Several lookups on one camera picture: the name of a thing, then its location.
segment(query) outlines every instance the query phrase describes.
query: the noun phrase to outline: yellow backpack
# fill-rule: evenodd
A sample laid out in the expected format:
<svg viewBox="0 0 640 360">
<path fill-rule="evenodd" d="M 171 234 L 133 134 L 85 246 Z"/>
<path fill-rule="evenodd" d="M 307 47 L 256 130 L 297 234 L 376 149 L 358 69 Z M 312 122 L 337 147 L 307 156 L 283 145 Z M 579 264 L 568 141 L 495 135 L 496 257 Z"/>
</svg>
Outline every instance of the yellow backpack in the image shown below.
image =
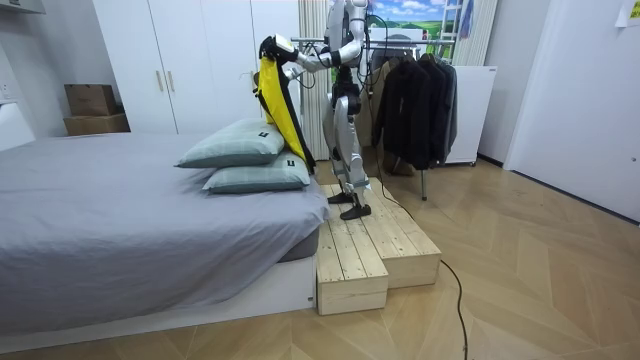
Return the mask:
<svg viewBox="0 0 640 360">
<path fill-rule="evenodd" d="M 276 124 L 291 152 L 304 160 L 309 172 L 313 173 L 315 160 L 307 148 L 291 102 L 289 80 L 276 59 L 270 58 L 262 46 L 260 50 L 258 88 L 254 92 L 267 114 L 267 123 Z"/>
</svg>

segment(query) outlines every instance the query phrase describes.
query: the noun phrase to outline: cardboard box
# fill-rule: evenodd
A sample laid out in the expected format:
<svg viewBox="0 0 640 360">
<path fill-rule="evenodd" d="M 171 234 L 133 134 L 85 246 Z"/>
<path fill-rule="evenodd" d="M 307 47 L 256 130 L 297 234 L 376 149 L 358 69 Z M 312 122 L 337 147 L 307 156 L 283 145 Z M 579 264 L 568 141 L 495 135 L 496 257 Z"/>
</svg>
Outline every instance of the cardboard box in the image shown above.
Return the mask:
<svg viewBox="0 0 640 360">
<path fill-rule="evenodd" d="M 111 85 L 67 84 L 64 86 L 73 116 L 117 114 Z"/>
<path fill-rule="evenodd" d="M 125 114 L 109 116 L 72 116 L 64 119 L 69 136 L 129 132 Z"/>
</svg>

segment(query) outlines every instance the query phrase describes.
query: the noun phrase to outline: white bed frame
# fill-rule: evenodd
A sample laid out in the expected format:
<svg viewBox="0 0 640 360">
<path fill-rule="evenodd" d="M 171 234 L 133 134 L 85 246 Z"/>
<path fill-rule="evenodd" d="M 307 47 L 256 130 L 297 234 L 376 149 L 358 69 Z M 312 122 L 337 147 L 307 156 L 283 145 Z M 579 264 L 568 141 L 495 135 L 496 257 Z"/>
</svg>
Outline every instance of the white bed frame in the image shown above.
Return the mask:
<svg viewBox="0 0 640 360">
<path fill-rule="evenodd" d="M 313 308 L 315 291 L 314 255 L 274 265 L 240 294 L 219 304 L 69 330 L 0 337 L 0 354 Z"/>
</svg>

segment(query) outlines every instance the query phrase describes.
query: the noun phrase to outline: pillowcase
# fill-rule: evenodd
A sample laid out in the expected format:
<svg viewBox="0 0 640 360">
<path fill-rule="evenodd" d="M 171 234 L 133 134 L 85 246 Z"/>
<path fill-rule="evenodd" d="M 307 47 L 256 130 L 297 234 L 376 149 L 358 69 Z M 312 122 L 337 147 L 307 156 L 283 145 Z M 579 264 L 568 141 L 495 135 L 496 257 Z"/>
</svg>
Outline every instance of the pillowcase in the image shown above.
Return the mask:
<svg viewBox="0 0 640 360">
<path fill-rule="evenodd" d="M 309 172 L 300 157 L 283 151 L 271 164 L 219 169 L 204 185 L 214 194 L 301 189 L 307 185 Z"/>
<path fill-rule="evenodd" d="M 269 164 L 284 147 L 278 128 L 264 119 L 237 121 L 197 143 L 180 159 L 181 168 Z"/>
</svg>

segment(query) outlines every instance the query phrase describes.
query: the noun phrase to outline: wooden step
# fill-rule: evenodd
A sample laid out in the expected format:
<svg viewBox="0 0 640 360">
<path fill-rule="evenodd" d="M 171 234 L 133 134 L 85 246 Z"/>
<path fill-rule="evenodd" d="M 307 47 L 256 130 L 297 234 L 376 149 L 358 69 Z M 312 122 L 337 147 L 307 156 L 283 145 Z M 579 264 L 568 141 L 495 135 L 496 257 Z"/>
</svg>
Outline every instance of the wooden step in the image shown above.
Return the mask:
<svg viewBox="0 0 640 360">
<path fill-rule="evenodd" d="M 372 213 L 362 221 L 389 272 L 389 288 L 435 283 L 442 253 L 388 190 L 383 195 L 378 179 L 369 182 L 365 199 Z"/>
<path fill-rule="evenodd" d="M 327 197 L 340 187 L 323 186 Z M 331 217 L 320 226 L 317 252 L 320 315 L 383 308 L 389 274 L 362 220 L 345 222 L 351 205 L 330 205 Z"/>
</svg>

